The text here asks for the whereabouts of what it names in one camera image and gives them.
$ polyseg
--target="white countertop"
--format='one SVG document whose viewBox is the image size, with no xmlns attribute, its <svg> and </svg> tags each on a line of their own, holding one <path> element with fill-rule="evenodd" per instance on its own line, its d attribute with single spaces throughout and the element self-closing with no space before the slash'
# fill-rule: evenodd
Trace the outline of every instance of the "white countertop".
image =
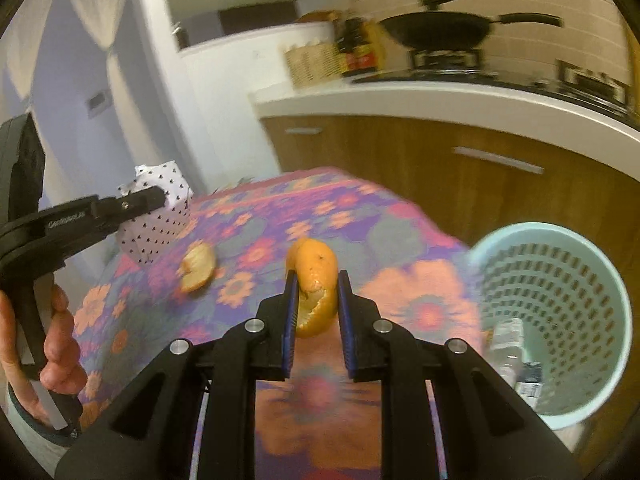
<svg viewBox="0 0 640 480">
<path fill-rule="evenodd" d="M 607 164 L 640 182 L 640 132 L 588 108 L 522 90 L 453 82 L 289 82 L 255 91 L 259 118 L 392 116 L 467 124 L 542 140 Z"/>
</svg>

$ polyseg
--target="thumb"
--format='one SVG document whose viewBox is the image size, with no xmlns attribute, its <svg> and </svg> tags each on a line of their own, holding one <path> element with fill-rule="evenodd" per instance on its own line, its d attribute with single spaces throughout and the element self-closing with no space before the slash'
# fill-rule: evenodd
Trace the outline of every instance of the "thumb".
<svg viewBox="0 0 640 480">
<path fill-rule="evenodd" d="M 7 295 L 0 290 L 0 364 L 18 402 L 31 416 L 47 423 L 49 417 L 33 386 L 20 369 L 20 356 L 15 349 L 16 337 L 14 309 Z"/>
</svg>

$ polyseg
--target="frying pan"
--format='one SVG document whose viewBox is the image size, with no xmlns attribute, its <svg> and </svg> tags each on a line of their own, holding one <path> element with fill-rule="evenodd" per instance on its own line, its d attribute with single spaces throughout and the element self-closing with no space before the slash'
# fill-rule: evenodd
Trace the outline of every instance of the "frying pan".
<svg viewBox="0 0 640 480">
<path fill-rule="evenodd" d="M 489 34 L 493 23 L 546 23 L 562 27 L 562 20 L 551 14 L 516 12 L 503 14 L 496 20 L 469 14 L 438 10 L 441 4 L 453 0 L 421 0 L 428 8 L 382 20 L 380 23 L 399 43 L 414 50 L 470 50 Z"/>
</svg>

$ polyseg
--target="tied curtain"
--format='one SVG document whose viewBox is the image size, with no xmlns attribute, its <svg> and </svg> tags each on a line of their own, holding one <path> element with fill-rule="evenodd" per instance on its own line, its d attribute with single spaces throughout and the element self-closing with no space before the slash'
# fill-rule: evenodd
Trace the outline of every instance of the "tied curtain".
<svg viewBox="0 0 640 480">
<path fill-rule="evenodd" d="M 120 67 L 118 53 L 113 46 L 126 0 L 70 1 L 84 29 L 105 53 L 114 110 L 132 160 L 136 165 L 161 164 L 163 162 L 161 153 L 153 143 L 140 111 L 132 99 Z M 46 154 L 44 194 L 50 205 L 57 205 L 79 198 L 81 193 L 78 191 L 78 186 L 74 184 L 73 176 L 67 174 L 57 160 L 55 146 L 47 142 L 47 132 L 40 128 L 38 111 L 31 100 L 38 51 L 52 2 L 53 0 L 24 1 L 2 37 L 0 56 L 4 50 L 8 76 L 18 96 L 26 104 L 26 111 L 32 113 L 38 127 Z M 110 244 L 98 244 L 75 257 L 73 263 L 79 267 L 85 279 L 93 281 L 100 277 L 112 253 L 113 248 Z"/>
</svg>

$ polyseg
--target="floral tablecloth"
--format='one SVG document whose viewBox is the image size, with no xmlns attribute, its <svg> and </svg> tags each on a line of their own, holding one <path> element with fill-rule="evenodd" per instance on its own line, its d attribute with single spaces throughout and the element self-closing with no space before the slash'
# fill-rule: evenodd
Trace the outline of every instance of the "floral tablecloth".
<svg viewBox="0 0 640 480">
<path fill-rule="evenodd" d="M 415 336 L 452 336 L 479 346 L 477 305 L 465 247 L 411 203 L 336 170 L 313 170 L 196 201 L 190 223 L 155 263 L 121 255 L 76 313 L 82 423 L 93 422 L 176 337 L 198 344 L 253 317 L 260 300 L 284 290 L 293 240 L 319 238 L 349 271 L 353 290 Z M 213 244 L 218 269 L 204 293 L 178 289 L 188 247 Z M 380 386 L 350 383 L 337 323 L 296 342 L 291 380 L 260 383 L 256 478 L 364 480 L 380 477 Z"/>
</svg>

